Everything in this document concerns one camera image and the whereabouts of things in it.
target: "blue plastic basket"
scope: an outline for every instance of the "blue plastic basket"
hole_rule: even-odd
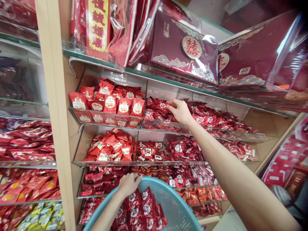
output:
[[[168,221],[168,225],[164,230],[200,230],[202,228],[197,221],[195,215],[188,207],[182,197],[168,184],[153,177],[144,176],[138,188],[142,193],[150,186],[151,192],[155,195],[158,204],[161,204],[164,216]],[[94,223],[97,221],[112,195],[118,190],[116,187],[97,207],[90,220],[84,227],[83,231],[90,231]]]

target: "glass shelf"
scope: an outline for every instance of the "glass shelf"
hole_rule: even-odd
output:
[[[60,202],[60,201],[61,201],[61,198],[57,199],[57,200],[26,201],[26,202],[23,202],[23,203],[0,204],[0,207],[1,206],[11,206],[11,205],[38,204],[38,203],[41,203],[41,202]]]
[[[0,117],[50,121],[40,54],[4,40],[0,41],[0,51],[4,59],[0,71]]]
[[[140,118],[128,115],[118,115],[99,111],[76,109],[72,107],[69,107],[69,110],[78,124],[191,136],[185,126],[176,122],[166,122],[161,120],[146,119],[144,117]],[[135,122],[134,125],[136,126],[131,126],[131,121]],[[275,138],[274,136],[268,136],[261,133],[247,133],[210,127],[204,127],[204,129],[217,139],[266,142]]]
[[[11,22],[0,20],[0,38],[40,48],[38,32]]]
[[[117,71],[113,63],[109,62],[108,55],[102,59],[97,59],[91,56],[86,55],[87,50],[90,48],[84,47],[78,44],[73,44],[69,41],[63,40],[63,54],[69,55],[73,58],[70,58],[70,62],[83,62],[96,66],[100,66],[106,68],[108,70]],[[185,77],[183,75],[177,75],[175,73],[171,73],[168,71],[164,71],[162,69],[158,69],[155,67],[147,66],[144,64],[137,64],[133,68],[126,68],[123,74],[128,74],[132,76],[137,76],[141,78],[146,78],[149,80],[154,80],[162,83],[166,83],[168,85],[177,86],[182,89],[190,90],[202,95],[212,96],[215,98],[223,99],[229,102],[235,102],[237,104],[245,105],[251,108],[260,109],[263,111],[275,113],[278,115],[282,115],[285,117],[290,117],[294,115],[290,115],[287,112],[274,110],[268,108],[267,103],[258,102],[247,97],[242,97],[236,93],[218,89],[214,86],[209,86],[204,83],[196,82],[189,77]]]
[[[57,169],[54,161],[0,161],[1,168],[38,168],[38,169]]]
[[[204,157],[198,157],[196,159],[182,157],[180,160],[177,160],[177,157],[174,156],[173,152],[171,150],[167,150],[168,147],[168,139],[175,139],[179,146],[181,146],[181,140],[183,138],[187,139],[187,137],[191,136],[180,136],[175,134],[167,134],[166,136],[153,136],[153,133],[148,133],[144,131],[135,131],[131,130],[129,133],[135,138],[136,143],[138,144],[139,141],[149,141],[153,139],[160,139],[158,142],[163,143],[163,148],[161,151],[163,151],[168,159],[170,161],[138,161],[137,158],[139,157],[139,152],[135,149],[132,151],[132,160],[131,161],[95,161],[95,158],[93,160],[86,159],[88,150],[90,149],[90,144],[93,140],[93,138],[96,136],[96,134],[105,134],[105,132],[108,130],[108,127],[100,127],[100,126],[85,126],[81,130],[81,134],[79,137],[79,141],[76,147],[75,155],[73,158],[73,163],[80,166],[80,167],[120,167],[120,166],[174,166],[174,165],[204,165],[207,164],[207,162],[204,160]],[[254,146],[254,143],[250,143],[251,149],[255,150],[254,157],[248,158],[248,159],[242,159],[244,163],[253,163],[258,162],[259,156],[257,153],[257,149]]]

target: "cellophane packaging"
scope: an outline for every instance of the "cellophane packaging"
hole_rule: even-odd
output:
[[[109,4],[113,39],[109,44],[108,52],[115,63],[115,68],[123,72],[133,42],[137,0],[110,0]]]
[[[306,57],[301,28],[301,15],[289,11],[222,42],[219,87],[241,93],[288,91]]]
[[[185,20],[157,11],[151,62],[154,67],[184,75],[198,82],[217,84],[218,44]]]

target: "red packaging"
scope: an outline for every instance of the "red packaging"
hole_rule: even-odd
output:
[[[69,93],[73,108],[88,110],[87,97],[84,93],[70,92]]]
[[[98,93],[104,95],[111,95],[114,88],[115,88],[114,85],[103,81],[101,82]]]
[[[104,122],[103,114],[98,112],[90,112],[90,113],[95,123],[100,124]]]
[[[134,24],[136,18],[137,1],[110,1],[110,5],[117,6],[111,9],[112,26],[114,28],[114,38],[110,42],[108,52],[115,60],[115,67],[121,72],[124,71],[129,52],[133,42]]]
[[[113,95],[105,95],[104,112],[116,114],[116,98]]]
[[[79,91],[80,93],[84,93],[87,98],[93,99],[93,88],[92,87],[80,86]]]
[[[120,97],[118,114],[128,116],[129,108],[132,105],[132,102],[133,101],[131,99]]]
[[[89,100],[88,104],[93,111],[103,111],[105,106],[104,102],[99,100]]]
[[[132,147],[125,146],[121,148],[123,152],[123,159],[122,161],[132,161]]]
[[[134,98],[131,116],[142,117],[143,108],[144,108],[144,100]]]
[[[94,99],[99,101],[105,101],[105,95],[96,92]]]

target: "white logo on wrapper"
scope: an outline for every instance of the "white logo on wrapper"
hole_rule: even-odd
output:
[[[136,193],[133,193],[132,195],[128,197],[128,200],[132,202],[135,198],[136,198]]]
[[[178,152],[183,152],[181,145],[177,144],[174,148]]]
[[[139,102],[134,104],[133,112],[136,114],[140,114],[142,112],[142,106]]]
[[[180,183],[180,184],[183,183],[183,178],[181,177],[181,175],[177,175],[177,181],[178,181],[178,183]]]
[[[151,219],[149,219],[149,222],[148,222],[148,226],[147,226],[147,228],[148,228],[148,229],[151,229],[151,228],[153,227],[153,224],[154,224],[153,219],[152,219],[152,218],[151,218]]]
[[[212,123],[213,122],[213,117],[209,117],[208,118],[208,123]]]
[[[142,193],[142,199],[143,200],[145,200],[147,197],[148,197],[148,192],[147,191],[144,191],[143,193]]]
[[[81,121],[83,121],[83,122],[87,122],[87,123],[90,123],[90,122],[91,122],[91,120],[90,120],[87,116],[85,116],[85,115],[81,115],[81,116],[79,117],[79,119],[80,119]]]
[[[108,98],[105,101],[105,107],[107,108],[113,108],[115,106],[115,100],[112,96],[108,96]]]
[[[139,208],[135,208],[131,212],[131,217],[136,217],[139,213]]]
[[[250,71],[250,67],[245,67],[240,69],[239,75],[248,74]]]
[[[119,110],[122,113],[128,112],[128,109],[129,109],[129,106],[127,105],[126,101],[124,101],[123,103],[119,105]]]
[[[100,91],[99,91],[100,94],[107,94],[109,95],[110,94],[110,91],[109,91],[109,88],[108,86],[105,86],[104,88],[101,88]]]
[[[169,179],[169,185],[172,187],[172,188],[175,188],[175,181],[173,179]]]
[[[161,103],[159,106],[160,106],[160,108],[165,108],[165,107],[166,107],[166,104]]]
[[[73,108],[86,109],[86,106],[79,97],[76,97],[73,101]]]
[[[110,117],[108,117],[108,118],[106,119],[106,123],[107,123],[107,124],[114,124],[115,122],[114,122],[113,119],[111,119]]]
[[[158,227],[156,229],[161,230],[162,227],[163,227],[163,221],[160,219],[158,222]]]
[[[123,209],[122,208],[120,208],[119,209],[119,211],[118,211],[118,213],[116,214],[116,219],[118,219],[119,217],[121,217],[123,215]]]
[[[123,219],[120,222],[120,225],[123,225],[126,222],[126,217],[123,217]]]
[[[95,115],[93,119],[97,123],[103,122],[103,118],[100,115]]]
[[[126,93],[126,97],[127,97],[128,99],[134,99],[134,93],[131,92],[131,91],[129,91],[129,92]]]
[[[198,118],[196,119],[196,121],[197,121],[198,123],[202,123],[202,122],[204,121],[204,118],[198,117]]]
[[[103,110],[103,106],[101,106],[101,105],[98,104],[98,103],[92,103],[92,108],[93,108],[95,111],[102,111],[102,110]]]
[[[145,204],[145,205],[143,206],[143,211],[144,211],[143,214],[146,216],[146,215],[148,215],[148,214],[150,213],[151,207],[150,207],[148,204]]]
[[[134,121],[131,121],[129,122],[129,124],[133,127],[136,127],[138,125],[139,121],[138,120],[134,120]]]

